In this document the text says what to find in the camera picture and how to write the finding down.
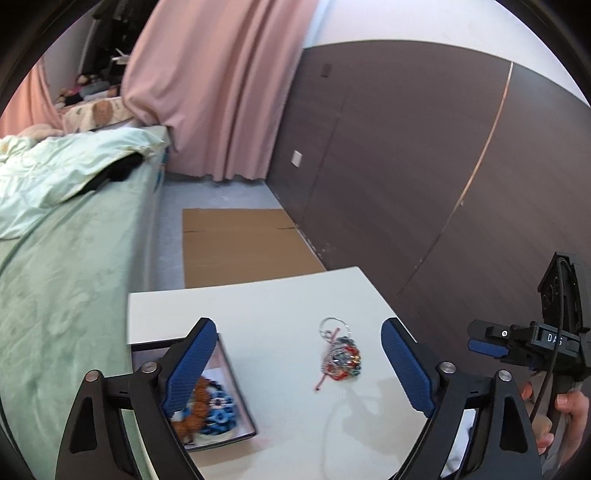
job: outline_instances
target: floor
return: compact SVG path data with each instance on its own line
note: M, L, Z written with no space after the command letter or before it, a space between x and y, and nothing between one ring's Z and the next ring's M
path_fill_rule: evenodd
M263 180L210 179L167 175L158 226L156 290L184 288L183 209L281 208Z

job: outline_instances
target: wall outlet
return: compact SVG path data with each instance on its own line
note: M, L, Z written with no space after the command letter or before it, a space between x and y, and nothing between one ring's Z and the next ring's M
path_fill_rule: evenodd
M301 163L301 153L297 150L294 150L294 154L291 157L291 162L298 168L300 168Z

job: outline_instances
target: dark wall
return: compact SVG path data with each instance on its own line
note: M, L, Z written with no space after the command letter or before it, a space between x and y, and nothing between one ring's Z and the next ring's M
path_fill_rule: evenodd
M410 41L310 48L268 176L327 268L359 266L419 341L487 374L499 364L467 350L467 324L541 320L556 250L591 265L591 109L519 65L452 215L510 65Z

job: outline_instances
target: table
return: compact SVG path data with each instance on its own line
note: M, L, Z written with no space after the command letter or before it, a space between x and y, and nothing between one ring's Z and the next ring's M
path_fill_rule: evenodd
M327 379L324 317L349 324L362 355L355 380ZM207 480L390 478L425 418L383 353L380 328L394 312L360 269L129 297L128 343L187 335L209 317L222 335L259 435L191 453Z

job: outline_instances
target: curtain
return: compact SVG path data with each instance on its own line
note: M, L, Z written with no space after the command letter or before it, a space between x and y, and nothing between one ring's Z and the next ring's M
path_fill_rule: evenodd
M0 117L0 138L17 135L37 124L63 130L61 118L49 94L43 58L27 74L8 102Z
M125 104L170 128L168 169L267 175L318 0L160 0L131 54Z

